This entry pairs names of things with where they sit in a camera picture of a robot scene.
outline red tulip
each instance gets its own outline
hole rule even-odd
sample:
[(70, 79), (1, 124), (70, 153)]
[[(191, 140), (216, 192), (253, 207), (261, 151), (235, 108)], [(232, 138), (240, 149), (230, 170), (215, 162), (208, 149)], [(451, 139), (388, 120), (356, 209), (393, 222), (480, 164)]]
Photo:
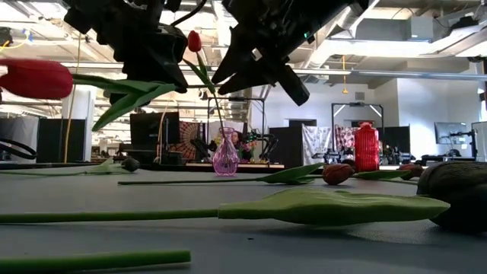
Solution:
[(199, 34), (194, 30), (191, 30), (188, 35), (188, 49), (194, 53), (201, 50), (201, 39), (199, 39)]
[(8, 73), (0, 77), (0, 87), (33, 99), (60, 99), (70, 95), (73, 77), (58, 62), (35, 59), (0, 59)]

